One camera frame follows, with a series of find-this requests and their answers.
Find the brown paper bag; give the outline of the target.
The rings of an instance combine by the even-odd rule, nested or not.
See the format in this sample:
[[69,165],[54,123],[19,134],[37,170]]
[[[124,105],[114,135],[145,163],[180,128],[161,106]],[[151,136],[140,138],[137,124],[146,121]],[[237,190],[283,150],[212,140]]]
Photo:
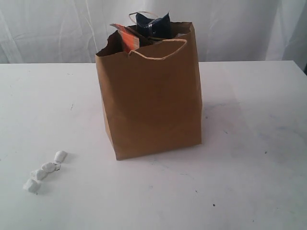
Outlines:
[[106,132],[117,160],[202,142],[194,26],[172,22],[172,39],[126,52],[119,32],[96,56]]

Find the brown pouch orange label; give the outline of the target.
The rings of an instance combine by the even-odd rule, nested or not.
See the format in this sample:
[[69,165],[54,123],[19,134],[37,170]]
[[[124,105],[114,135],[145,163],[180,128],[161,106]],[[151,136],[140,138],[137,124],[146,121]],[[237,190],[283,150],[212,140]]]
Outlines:
[[110,26],[115,27],[121,36],[123,50],[129,53],[131,50],[139,49],[143,46],[152,45],[153,42],[137,32],[136,26],[123,26],[112,23]]

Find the white backdrop curtain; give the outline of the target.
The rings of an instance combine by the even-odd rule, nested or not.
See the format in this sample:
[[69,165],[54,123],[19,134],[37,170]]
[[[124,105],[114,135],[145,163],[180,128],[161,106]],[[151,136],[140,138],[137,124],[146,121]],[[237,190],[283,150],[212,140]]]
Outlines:
[[307,62],[304,0],[3,0],[0,61],[94,62],[111,25],[137,11],[192,22],[200,61]]

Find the white marshmallow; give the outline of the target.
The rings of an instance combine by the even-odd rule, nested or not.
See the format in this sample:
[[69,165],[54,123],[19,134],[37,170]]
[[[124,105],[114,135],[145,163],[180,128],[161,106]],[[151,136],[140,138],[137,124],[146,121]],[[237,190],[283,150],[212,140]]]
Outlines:
[[23,190],[30,193],[37,193],[40,188],[40,184],[33,179],[28,179],[27,182],[23,185]]
[[61,163],[52,163],[47,162],[41,166],[41,169],[46,173],[52,173],[54,171],[58,171],[61,168]]
[[31,178],[36,181],[42,181],[47,176],[47,174],[48,173],[42,169],[37,169],[30,173]]
[[56,152],[55,157],[54,157],[54,162],[55,163],[62,163],[65,160],[67,154],[68,153],[63,151],[63,150]]

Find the white marshmallow bottom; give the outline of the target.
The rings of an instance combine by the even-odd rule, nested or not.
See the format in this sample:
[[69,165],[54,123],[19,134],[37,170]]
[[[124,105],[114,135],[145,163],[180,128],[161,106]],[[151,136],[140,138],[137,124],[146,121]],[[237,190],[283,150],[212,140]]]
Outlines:
[[37,193],[40,188],[40,184],[33,179],[28,179],[27,182],[23,185],[23,190],[30,193]]

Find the white marshmallow top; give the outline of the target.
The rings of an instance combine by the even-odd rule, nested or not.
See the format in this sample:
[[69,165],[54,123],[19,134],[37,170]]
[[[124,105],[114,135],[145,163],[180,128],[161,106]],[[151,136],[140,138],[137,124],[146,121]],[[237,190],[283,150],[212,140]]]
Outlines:
[[62,163],[65,160],[67,154],[68,153],[63,151],[63,150],[56,152],[55,157],[54,157],[54,162],[55,163]]

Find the long pasta packet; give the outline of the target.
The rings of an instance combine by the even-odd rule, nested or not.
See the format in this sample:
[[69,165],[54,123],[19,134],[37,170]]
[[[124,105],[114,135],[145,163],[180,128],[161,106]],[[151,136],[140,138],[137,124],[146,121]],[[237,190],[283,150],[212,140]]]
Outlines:
[[171,21],[169,13],[162,18],[151,19],[141,13],[136,14],[136,29],[147,38],[171,39]]

